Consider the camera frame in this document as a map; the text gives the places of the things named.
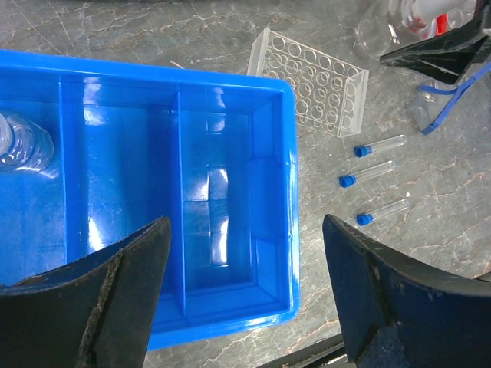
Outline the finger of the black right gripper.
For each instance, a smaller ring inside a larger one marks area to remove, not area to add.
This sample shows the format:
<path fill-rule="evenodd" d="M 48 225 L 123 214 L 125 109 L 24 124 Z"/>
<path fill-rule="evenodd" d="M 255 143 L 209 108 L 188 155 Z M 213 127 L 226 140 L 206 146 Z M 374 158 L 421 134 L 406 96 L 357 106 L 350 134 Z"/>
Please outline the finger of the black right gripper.
<path fill-rule="evenodd" d="M 459 28 L 380 57 L 380 64 L 416 71 L 445 84 L 457 83 L 473 64 L 490 59 L 490 8 L 478 7 Z"/>

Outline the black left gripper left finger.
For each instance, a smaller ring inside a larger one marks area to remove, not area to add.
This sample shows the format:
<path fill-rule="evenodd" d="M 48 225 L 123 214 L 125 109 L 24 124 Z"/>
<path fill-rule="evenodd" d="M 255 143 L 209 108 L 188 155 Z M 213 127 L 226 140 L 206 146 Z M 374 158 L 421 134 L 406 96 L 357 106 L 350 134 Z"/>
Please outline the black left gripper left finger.
<path fill-rule="evenodd" d="M 167 259 L 167 217 L 1 289 L 3 367 L 141 367 Z"/>

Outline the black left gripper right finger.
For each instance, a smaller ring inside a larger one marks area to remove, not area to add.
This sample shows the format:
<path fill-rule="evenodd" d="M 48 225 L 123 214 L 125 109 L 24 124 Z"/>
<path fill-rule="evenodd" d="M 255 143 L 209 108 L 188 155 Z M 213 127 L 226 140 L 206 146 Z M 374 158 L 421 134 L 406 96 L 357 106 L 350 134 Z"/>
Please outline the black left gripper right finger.
<path fill-rule="evenodd" d="M 334 215 L 322 226 L 346 354 L 358 367 L 488 367 L 490 274 L 466 278 Z"/>

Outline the blue safety goggles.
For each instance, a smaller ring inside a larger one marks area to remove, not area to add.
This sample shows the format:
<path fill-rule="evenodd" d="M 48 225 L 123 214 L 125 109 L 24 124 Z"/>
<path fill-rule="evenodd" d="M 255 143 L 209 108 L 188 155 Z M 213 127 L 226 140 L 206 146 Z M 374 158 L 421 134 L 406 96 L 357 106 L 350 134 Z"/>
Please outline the blue safety goggles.
<path fill-rule="evenodd" d="M 476 99 L 471 93 L 480 95 L 478 85 L 489 76 L 490 61 L 487 61 L 472 65 L 455 84 L 434 79 L 424 81 L 410 102 L 410 112 L 419 131 L 424 136 L 435 132 L 465 99 Z"/>

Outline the glass alcohol lamp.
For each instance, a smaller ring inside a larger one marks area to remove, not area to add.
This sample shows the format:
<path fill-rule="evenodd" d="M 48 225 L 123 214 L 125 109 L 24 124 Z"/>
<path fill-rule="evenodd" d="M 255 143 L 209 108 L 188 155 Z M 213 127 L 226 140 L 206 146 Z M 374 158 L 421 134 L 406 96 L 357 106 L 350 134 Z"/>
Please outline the glass alcohol lamp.
<path fill-rule="evenodd" d="M 358 44 L 371 57 L 432 38 L 441 5 L 432 1 L 375 1 L 356 28 Z"/>

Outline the clear test tube rack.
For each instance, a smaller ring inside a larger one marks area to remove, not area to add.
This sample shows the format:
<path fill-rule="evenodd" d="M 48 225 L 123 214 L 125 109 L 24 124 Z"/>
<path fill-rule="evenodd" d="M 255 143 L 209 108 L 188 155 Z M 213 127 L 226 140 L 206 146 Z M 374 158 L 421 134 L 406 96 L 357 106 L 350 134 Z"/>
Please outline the clear test tube rack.
<path fill-rule="evenodd" d="M 300 126 L 338 138 L 361 132 L 369 71 L 264 28 L 247 74 L 286 81 Z"/>

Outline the glass stoppered bottle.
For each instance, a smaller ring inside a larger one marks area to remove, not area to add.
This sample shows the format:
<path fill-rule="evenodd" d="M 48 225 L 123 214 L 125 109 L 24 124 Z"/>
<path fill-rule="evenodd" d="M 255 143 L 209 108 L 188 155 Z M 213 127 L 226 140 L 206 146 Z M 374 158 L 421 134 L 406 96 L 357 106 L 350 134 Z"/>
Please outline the glass stoppered bottle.
<path fill-rule="evenodd" d="M 28 118 L 1 109 L 1 172 L 38 173 L 54 155 L 50 134 Z"/>

